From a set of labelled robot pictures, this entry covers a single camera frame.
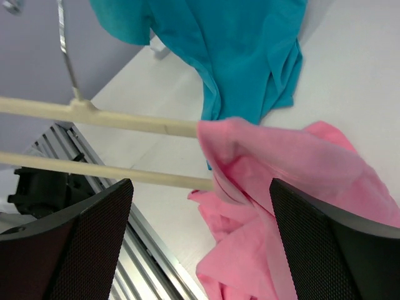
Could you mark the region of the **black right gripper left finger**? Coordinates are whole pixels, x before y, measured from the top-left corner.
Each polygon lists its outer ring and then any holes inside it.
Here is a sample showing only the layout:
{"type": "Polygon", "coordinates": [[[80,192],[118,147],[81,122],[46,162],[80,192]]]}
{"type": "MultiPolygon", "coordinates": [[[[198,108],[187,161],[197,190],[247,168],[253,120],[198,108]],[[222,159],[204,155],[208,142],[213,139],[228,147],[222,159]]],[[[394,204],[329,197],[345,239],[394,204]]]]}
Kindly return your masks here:
{"type": "Polygon", "coordinates": [[[133,192],[123,179],[1,233],[1,299],[108,299],[119,257],[118,222],[133,192]]]}

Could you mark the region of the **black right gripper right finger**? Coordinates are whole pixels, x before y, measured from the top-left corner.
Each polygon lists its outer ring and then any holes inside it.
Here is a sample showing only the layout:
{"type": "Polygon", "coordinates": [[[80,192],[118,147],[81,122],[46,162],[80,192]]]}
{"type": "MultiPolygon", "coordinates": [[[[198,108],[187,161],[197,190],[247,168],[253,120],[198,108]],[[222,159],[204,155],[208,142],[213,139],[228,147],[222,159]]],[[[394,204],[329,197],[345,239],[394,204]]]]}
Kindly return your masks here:
{"type": "Polygon", "coordinates": [[[280,179],[269,192],[298,299],[399,299],[399,228],[280,179]]]}

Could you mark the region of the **pink t shirt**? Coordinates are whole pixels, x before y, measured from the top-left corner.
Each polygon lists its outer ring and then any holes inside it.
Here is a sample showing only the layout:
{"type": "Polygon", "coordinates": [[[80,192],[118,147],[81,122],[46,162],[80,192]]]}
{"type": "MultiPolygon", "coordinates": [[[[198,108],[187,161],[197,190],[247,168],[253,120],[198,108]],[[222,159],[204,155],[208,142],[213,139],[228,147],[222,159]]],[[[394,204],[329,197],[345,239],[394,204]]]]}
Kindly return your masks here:
{"type": "Polygon", "coordinates": [[[201,121],[197,136],[214,189],[189,198],[216,240],[196,275],[209,299],[296,299],[269,193],[282,179],[364,218],[399,226],[399,208],[375,170],[326,122],[302,130],[239,118],[201,121]]]}

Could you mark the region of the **cream hanger with metal hook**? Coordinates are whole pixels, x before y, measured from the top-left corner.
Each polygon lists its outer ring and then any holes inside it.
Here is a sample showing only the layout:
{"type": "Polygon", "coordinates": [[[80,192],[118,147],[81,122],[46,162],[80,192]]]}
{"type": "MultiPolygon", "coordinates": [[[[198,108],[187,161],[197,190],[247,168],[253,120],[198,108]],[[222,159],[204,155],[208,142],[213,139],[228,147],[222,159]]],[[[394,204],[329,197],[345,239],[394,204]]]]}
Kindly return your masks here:
{"type": "MultiPolygon", "coordinates": [[[[194,121],[182,121],[163,117],[135,116],[112,111],[104,111],[98,109],[91,101],[84,99],[79,90],[73,66],[68,56],[67,39],[65,37],[66,22],[64,20],[65,13],[62,1],[57,2],[57,16],[60,49],[71,79],[74,99],[72,99],[68,105],[62,105],[50,102],[2,97],[2,113],[41,119],[52,119],[70,123],[82,123],[106,128],[139,131],[144,133],[196,138],[197,124],[194,121]]],[[[205,191],[210,191],[213,188],[213,182],[210,179],[101,166],[97,164],[60,159],[49,159],[11,152],[1,153],[1,163],[26,168],[80,174],[84,176],[96,176],[100,178],[129,178],[139,183],[155,184],[160,186],[205,191]]]]}

